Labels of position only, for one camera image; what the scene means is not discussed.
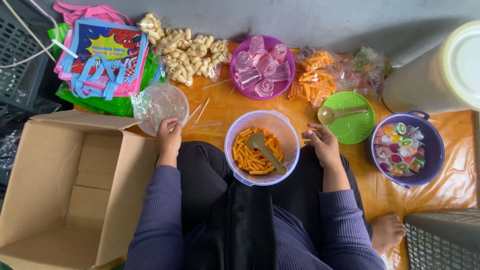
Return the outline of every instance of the purple plastic basin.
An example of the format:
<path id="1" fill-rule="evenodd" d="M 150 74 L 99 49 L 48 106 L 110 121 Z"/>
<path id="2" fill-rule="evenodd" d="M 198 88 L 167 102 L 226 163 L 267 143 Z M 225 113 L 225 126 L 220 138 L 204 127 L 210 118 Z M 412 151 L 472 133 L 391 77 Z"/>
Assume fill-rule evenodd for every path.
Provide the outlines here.
<path id="1" fill-rule="evenodd" d="M 273 47 L 277 44 L 280 44 L 280 43 L 283 43 L 281 42 L 280 40 L 276 39 L 276 38 L 273 38 L 273 37 L 269 37 L 269 36 L 262 36 L 264 38 L 264 45 L 265 45 L 265 49 L 270 52 Z M 251 98 L 251 99 L 254 99 L 254 100 L 267 100 L 267 99 L 271 99 L 271 98 L 274 98 L 276 96 L 279 96 L 281 95 L 283 92 L 285 92 L 285 90 L 287 90 L 287 88 L 290 86 L 290 84 L 292 83 L 293 81 L 293 76 L 295 75 L 295 61 L 293 60 L 293 54 L 292 52 L 290 51 L 290 49 L 287 50 L 287 54 L 285 55 L 285 61 L 288 62 L 288 64 L 290 65 L 290 78 L 287 80 L 287 81 L 281 81 L 281 82 L 274 82 L 274 86 L 273 86 L 273 95 L 269 96 L 269 97 L 257 97 L 253 91 L 255 90 L 255 85 L 252 85 L 251 87 L 247 88 L 247 89 L 241 89 L 240 86 L 237 84 L 237 82 L 235 82 L 235 79 L 234 79 L 234 76 L 235 76 L 235 61 L 237 60 L 237 55 L 241 52 L 241 51 L 248 51 L 248 48 L 250 46 L 250 40 L 251 38 L 243 41 L 238 47 L 237 49 L 233 52 L 233 55 L 232 55 L 232 59 L 230 61 L 230 74 L 232 76 L 232 81 L 233 83 L 235 84 L 235 86 L 237 87 L 237 89 L 242 93 L 244 94 L 246 97 L 248 98 Z"/>
<path id="2" fill-rule="evenodd" d="M 423 114 L 423 117 L 420 117 L 414 112 L 418 112 Z M 419 127 L 425 138 L 421 140 L 422 143 L 425 145 L 423 148 L 425 149 L 425 167 L 420 169 L 419 172 L 416 172 L 412 176 L 390 176 L 386 174 L 378 165 L 378 162 L 375 158 L 375 153 L 373 152 L 373 140 L 370 143 L 370 152 L 372 153 L 373 160 L 377 165 L 377 168 L 392 182 L 405 187 L 410 188 L 411 186 L 419 186 L 426 184 L 433 180 L 442 167 L 444 166 L 445 162 L 445 147 L 442 137 L 438 133 L 437 129 L 427 120 L 430 118 L 430 115 L 419 111 L 413 110 L 407 113 L 396 113 L 390 115 L 389 117 L 383 119 L 375 130 L 372 133 L 372 137 L 375 136 L 378 129 L 383 126 L 385 123 L 398 123 L 402 122 L 405 125 L 411 125 L 414 127 Z"/>

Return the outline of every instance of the pink plastic basin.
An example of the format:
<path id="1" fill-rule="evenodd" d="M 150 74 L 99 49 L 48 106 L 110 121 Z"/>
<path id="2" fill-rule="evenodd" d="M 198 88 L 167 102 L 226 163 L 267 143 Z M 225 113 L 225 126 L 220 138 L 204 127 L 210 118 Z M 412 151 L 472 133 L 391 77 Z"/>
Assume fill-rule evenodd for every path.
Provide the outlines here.
<path id="1" fill-rule="evenodd" d="M 262 37 L 264 38 L 265 49 L 268 52 L 270 52 L 275 45 L 277 45 L 279 43 L 282 43 L 280 40 L 278 40 L 276 38 L 273 38 L 273 37 L 269 37 L 269 36 L 262 36 Z M 247 89 L 241 89 L 240 86 L 237 84 L 237 82 L 235 82 L 235 79 L 234 79 L 235 64 L 234 63 L 237 61 L 237 55 L 241 51 L 243 51 L 243 50 L 248 51 L 248 48 L 250 46 L 250 40 L 251 40 L 251 38 L 243 41 L 237 47 L 237 49 L 233 52 L 233 56 L 232 56 L 232 60 L 231 60 L 231 64 L 230 64 L 230 74 L 232 76 L 233 83 L 235 84 L 237 89 L 242 94 L 244 94 L 246 97 L 254 99 L 254 100 L 267 100 L 267 99 L 271 99 L 271 98 L 274 98 L 276 96 L 281 95 L 283 92 L 285 92 L 285 90 L 288 89 L 288 87 L 290 86 L 290 84 L 293 81 L 293 76 L 295 75 L 295 61 L 293 60 L 293 54 L 290 51 L 290 49 L 287 50 L 287 54 L 285 55 L 285 61 L 287 61 L 288 64 L 290 65 L 290 78 L 287 81 L 274 82 L 273 95 L 271 95 L 269 97 L 257 97 L 253 92 L 255 90 L 255 85 L 256 84 L 252 85 L 251 87 L 249 87 Z"/>

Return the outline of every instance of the pink bag handle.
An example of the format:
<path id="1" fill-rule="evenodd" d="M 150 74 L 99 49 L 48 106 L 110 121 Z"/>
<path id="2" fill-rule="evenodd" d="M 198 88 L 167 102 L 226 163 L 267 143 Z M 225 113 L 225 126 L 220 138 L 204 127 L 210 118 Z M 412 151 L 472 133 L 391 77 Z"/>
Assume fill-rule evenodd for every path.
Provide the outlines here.
<path id="1" fill-rule="evenodd" d="M 126 25 L 125 21 L 122 20 L 117 14 L 122 15 L 128 21 L 128 23 L 133 26 L 133 22 L 130 20 L 129 17 L 126 15 L 111 9 L 108 6 L 75 6 L 70 4 L 65 4 L 59 1 L 56 1 L 53 4 L 53 9 L 63 14 L 63 19 L 66 23 L 73 25 L 75 20 L 80 19 L 81 16 L 85 16 L 86 18 L 97 18 L 103 21 L 107 21 L 110 23 L 117 23 L 121 25 Z"/>

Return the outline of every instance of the person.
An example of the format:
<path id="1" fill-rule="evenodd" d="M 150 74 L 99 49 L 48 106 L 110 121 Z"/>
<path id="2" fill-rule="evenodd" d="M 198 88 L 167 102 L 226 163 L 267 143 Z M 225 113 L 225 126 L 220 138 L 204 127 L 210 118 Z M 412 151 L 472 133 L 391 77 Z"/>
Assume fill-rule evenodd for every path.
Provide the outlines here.
<path id="1" fill-rule="evenodd" d="M 405 226 L 394 212 L 367 223 L 336 137 L 323 125 L 308 127 L 292 173 L 274 185 L 248 187 L 235 180 L 220 149 L 182 143 L 177 119 L 162 121 L 160 154 L 125 270 L 385 269 L 379 255 L 401 242 Z"/>

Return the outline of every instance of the cardboard box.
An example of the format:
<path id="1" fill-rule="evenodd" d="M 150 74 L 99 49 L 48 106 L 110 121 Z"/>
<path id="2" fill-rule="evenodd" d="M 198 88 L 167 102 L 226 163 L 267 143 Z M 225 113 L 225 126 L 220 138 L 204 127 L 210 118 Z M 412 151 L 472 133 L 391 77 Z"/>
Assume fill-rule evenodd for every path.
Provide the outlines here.
<path id="1" fill-rule="evenodd" d="M 75 110 L 24 127 L 0 215 L 0 261 L 87 269 L 126 255 L 156 159 L 132 118 Z"/>

